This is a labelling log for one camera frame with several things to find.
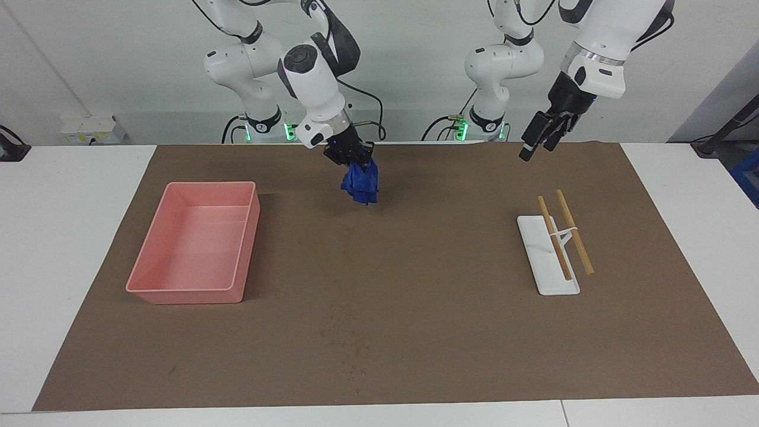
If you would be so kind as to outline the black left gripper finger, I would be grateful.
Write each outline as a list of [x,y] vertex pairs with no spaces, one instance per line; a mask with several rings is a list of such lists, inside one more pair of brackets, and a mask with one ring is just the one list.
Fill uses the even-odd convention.
[[579,119],[579,114],[562,114],[553,118],[547,128],[547,136],[543,138],[543,148],[553,152],[562,138],[574,130]]
[[548,125],[551,124],[551,116],[543,111],[537,111],[528,127],[521,135],[523,146],[519,152],[519,157],[524,162],[529,162],[533,157],[534,151],[542,143]]

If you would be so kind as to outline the blue towel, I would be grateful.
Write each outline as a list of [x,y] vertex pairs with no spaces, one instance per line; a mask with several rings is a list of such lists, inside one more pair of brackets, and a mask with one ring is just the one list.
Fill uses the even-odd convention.
[[350,195],[354,202],[373,205],[378,202],[378,178],[378,166],[372,159],[370,163],[360,165],[359,172],[345,173],[340,189]]

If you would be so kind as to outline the white towel rack base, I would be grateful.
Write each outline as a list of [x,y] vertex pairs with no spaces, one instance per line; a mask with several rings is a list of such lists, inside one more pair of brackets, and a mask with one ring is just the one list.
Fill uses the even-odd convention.
[[542,216],[523,215],[516,219],[521,239],[540,295],[578,295],[581,289],[570,263],[572,278],[563,278],[558,259]]

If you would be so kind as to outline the long wooden rack rod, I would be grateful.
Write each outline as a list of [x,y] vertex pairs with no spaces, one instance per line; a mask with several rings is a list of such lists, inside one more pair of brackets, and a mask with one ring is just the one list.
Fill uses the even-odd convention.
[[575,247],[581,259],[581,264],[583,265],[583,268],[585,268],[585,273],[586,275],[594,274],[595,273],[594,266],[592,265],[588,252],[586,251],[585,243],[583,243],[583,240],[579,233],[578,226],[573,218],[569,205],[567,204],[566,197],[564,196],[564,193],[560,189],[556,189],[556,194],[559,201],[559,205],[561,206],[561,209],[562,209],[564,219],[566,220],[567,227],[569,227],[569,231],[571,232],[571,235],[572,235],[572,240],[575,243]]

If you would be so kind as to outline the short wooden rack rod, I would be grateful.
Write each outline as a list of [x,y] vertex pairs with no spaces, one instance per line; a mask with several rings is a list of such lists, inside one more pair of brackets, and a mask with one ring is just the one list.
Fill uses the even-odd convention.
[[569,279],[572,278],[572,274],[571,274],[571,270],[569,269],[569,265],[567,265],[567,261],[564,257],[564,253],[562,251],[563,246],[561,242],[559,241],[559,238],[557,235],[558,230],[556,229],[556,227],[554,227],[552,217],[548,213],[548,207],[547,207],[544,197],[542,197],[542,195],[538,195],[537,200],[538,200],[538,205],[540,208],[540,213],[541,213],[543,222],[545,226],[547,227],[548,237],[550,238],[550,241],[553,246],[553,250],[558,259],[559,267],[561,268],[563,278],[569,281]]

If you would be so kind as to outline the brown table mat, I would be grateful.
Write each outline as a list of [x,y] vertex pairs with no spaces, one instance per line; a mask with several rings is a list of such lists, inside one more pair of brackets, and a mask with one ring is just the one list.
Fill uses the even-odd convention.
[[[759,381],[618,144],[531,162],[512,144],[386,145],[379,202],[296,146],[155,149],[33,410],[759,394]],[[170,182],[253,181],[242,302],[125,289]],[[540,295],[516,219],[562,190],[595,273]]]

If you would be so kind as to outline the black stand leg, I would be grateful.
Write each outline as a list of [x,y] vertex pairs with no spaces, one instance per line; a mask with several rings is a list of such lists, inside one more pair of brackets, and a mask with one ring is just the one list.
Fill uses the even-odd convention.
[[688,142],[688,145],[694,149],[695,154],[703,159],[716,159],[717,148],[724,143],[726,138],[735,130],[742,129],[745,125],[751,124],[756,118],[759,118],[759,94],[752,97],[750,101],[740,109],[726,124],[716,133],[696,138]]

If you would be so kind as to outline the pink plastic bin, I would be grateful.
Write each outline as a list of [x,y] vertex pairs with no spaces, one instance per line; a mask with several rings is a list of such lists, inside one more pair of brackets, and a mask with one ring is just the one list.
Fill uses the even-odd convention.
[[168,183],[126,291],[154,305],[241,302],[260,212],[252,181]]

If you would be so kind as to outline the blue crate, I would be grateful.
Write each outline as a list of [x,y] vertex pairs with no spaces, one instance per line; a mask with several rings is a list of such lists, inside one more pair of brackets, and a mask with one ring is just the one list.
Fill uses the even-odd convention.
[[759,210],[759,146],[730,168],[729,175]]

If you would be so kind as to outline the white power strip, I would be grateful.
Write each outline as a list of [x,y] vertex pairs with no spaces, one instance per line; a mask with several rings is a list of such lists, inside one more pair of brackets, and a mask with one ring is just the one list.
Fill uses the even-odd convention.
[[87,146],[125,144],[130,139],[115,116],[64,119],[60,137]]

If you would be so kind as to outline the black clamp base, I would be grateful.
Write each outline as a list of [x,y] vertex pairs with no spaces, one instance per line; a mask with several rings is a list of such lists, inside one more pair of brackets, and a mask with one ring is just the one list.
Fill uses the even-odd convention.
[[31,148],[13,130],[0,124],[0,162],[20,162]]

